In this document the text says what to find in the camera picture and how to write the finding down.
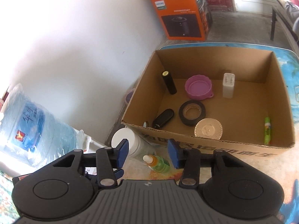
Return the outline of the green dropper bottle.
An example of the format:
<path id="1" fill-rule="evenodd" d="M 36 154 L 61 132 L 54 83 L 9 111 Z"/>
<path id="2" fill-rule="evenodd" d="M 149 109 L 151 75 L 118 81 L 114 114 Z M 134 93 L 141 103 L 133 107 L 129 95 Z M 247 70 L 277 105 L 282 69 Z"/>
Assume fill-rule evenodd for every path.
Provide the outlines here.
<path id="1" fill-rule="evenodd" d="M 158 173 L 167 173 L 170 170 L 170 164 L 163 157 L 158 155 L 144 155 L 143 161 L 153 171 Z"/>

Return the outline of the gold lid black jar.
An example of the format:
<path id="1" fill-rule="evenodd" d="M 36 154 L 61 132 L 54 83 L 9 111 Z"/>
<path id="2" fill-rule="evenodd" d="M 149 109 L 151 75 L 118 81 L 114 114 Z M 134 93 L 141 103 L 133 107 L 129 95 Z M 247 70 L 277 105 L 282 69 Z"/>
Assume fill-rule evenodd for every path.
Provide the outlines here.
<path id="1" fill-rule="evenodd" d="M 204 118 L 196 124 L 194 134 L 200 138 L 220 140 L 223 135 L 223 126 L 216 119 Z"/>

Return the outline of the black tape roll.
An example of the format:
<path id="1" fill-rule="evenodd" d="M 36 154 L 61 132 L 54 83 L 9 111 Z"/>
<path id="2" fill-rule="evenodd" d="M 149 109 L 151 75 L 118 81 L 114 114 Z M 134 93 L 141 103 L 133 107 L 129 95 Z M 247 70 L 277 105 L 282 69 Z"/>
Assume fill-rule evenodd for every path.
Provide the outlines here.
<path id="1" fill-rule="evenodd" d="M 180 106 L 179 117 L 183 124 L 195 126 L 206 117 L 206 108 L 200 101 L 189 100 Z"/>

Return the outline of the black oval case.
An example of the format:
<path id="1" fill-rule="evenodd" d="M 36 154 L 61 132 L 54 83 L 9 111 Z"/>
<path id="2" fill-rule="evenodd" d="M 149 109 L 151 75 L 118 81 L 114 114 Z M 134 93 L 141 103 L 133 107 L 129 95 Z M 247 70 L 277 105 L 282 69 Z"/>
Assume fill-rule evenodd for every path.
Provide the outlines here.
<path id="1" fill-rule="evenodd" d="M 174 111 L 172 109 L 164 110 L 160 115 L 158 115 L 153 123 L 152 127 L 156 130 L 160 130 L 164 127 L 174 116 Z"/>

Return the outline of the pink plastic lid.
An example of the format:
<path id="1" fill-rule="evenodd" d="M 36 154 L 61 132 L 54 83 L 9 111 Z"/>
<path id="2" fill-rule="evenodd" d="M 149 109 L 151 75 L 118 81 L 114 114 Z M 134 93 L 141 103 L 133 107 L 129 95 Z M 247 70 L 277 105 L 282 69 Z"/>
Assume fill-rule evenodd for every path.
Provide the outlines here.
<path id="1" fill-rule="evenodd" d="M 193 100 L 205 100 L 212 98 L 212 82 L 205 75 L 194 75 L 190 77 L 184 85 L 187 96 Z"/>

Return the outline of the green lip balm stick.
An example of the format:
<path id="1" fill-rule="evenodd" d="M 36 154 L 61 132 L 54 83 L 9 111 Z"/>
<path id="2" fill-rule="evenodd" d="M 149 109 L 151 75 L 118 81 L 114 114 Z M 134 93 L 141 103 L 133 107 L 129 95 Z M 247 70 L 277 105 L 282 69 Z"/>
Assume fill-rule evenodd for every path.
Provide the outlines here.
<path id="1" fill-rule="evenodd" d="M 269 145 L 271 142 L 271 120 L 269 117 L 265 118 L 265 129 L 264 129 L 264 144 Z"/>

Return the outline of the black cylindrical tube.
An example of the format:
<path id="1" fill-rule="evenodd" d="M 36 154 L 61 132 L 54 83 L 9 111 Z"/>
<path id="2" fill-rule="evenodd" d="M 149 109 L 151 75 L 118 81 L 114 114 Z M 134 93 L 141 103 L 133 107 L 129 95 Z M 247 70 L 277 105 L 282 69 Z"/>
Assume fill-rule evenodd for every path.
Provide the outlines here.
<path id="1" fill-rule="evenodd" d="M 174 84 L 173 78 L 169 71 L 164 71 L 162 73 L 163 81 L 171 95 L 175 95 L 177 93 L 176 86 Z"/>

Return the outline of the white power adapter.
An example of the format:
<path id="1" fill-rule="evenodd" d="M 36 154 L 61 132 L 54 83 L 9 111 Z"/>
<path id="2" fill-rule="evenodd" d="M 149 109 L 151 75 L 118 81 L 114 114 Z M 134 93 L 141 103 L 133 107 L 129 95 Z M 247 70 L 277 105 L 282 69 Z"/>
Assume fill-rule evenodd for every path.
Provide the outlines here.
<path id="1" fill-rule="evenodd" d="M 231 99 L 234 94 L 235 74 L 225 73 L 223 77 L 223 97 Z"/>

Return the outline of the white plastic bag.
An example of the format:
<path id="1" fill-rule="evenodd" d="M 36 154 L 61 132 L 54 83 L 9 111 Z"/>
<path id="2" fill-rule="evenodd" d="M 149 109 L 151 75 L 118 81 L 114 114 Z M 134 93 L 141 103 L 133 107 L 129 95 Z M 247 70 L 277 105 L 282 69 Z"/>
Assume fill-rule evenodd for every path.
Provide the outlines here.
<path id="1" fill-rule="evenodd" d="M 76 130 L 76 140 L 78 147 L 83 150 L 84 153 L 95 153 L 98 149 L 106 147 L 105 144 L 94 140 L 91 136 L 84 133 L 83 130 Z"/>

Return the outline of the brown cardboard box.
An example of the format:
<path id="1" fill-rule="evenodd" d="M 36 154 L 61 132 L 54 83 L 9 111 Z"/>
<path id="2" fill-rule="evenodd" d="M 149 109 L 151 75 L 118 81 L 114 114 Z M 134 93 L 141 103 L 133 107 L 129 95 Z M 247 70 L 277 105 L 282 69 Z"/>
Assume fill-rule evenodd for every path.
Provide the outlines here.
<path id="1" fill-rule="evenodd" d="M 122 123 L 144 139 L 270 158 L 295 145 L 297 55 L 242 43 L 153 52 Z"/>

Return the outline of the blue water jug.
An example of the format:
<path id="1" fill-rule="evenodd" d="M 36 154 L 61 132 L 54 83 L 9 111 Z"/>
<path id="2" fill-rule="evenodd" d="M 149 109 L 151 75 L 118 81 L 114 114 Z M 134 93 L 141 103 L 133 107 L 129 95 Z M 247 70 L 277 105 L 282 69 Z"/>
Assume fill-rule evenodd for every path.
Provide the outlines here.
<path id="1" fill-rule="evenodd" d="M 83 146 L 84 134 L 33 102 L 17 84 L 1 109 L 1 151 L 32 167 Z"/>

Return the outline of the orange appliance box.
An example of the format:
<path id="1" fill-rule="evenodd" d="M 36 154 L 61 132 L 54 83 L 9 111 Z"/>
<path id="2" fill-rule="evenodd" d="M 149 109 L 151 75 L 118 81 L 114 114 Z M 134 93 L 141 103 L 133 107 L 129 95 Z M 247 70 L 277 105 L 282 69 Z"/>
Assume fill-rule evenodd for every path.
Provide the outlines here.
<path id="1" fill-rule="evenodd" d="M 205 41 L 212 17 L 207 0 L 150 0 L 168 39 Z"/>

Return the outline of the grey bedding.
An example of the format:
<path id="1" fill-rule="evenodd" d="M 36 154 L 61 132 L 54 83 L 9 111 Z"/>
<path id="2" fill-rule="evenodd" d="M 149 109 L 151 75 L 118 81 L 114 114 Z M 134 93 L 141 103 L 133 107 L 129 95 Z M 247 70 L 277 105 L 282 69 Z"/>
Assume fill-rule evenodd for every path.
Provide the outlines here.
<path id="1" fill-rule="evenodd" d="M 299 31 L 299 9 L 298 6 L 293 4 L 292 2 L 287 1 L 285 4 L 286 12 L 291 19 L 293 26 L 292 30 L 298 35 Z"/>

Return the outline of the black metal bed frame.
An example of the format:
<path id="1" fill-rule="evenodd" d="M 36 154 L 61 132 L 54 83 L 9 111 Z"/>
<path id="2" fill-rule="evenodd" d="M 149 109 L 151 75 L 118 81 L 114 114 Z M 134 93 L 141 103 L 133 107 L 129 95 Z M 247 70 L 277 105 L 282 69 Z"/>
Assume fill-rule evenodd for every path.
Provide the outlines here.
<path id="1" fill-rule="evenodd" d="M 276 21 L 278 21 L 284 29 L 284 32 L 289 40 L 292 50 L 296 54 L 298 54 L 298 35 L 296 35 L 295 32 L 292 30 L 293 23 L 285 9 L 285 4 L 287 1 L 291 2 L 291 0 L 276 0 L 275 5 L 272 6 L 272 25 L 270 40 L 274 40 L 275 25 Z"/>

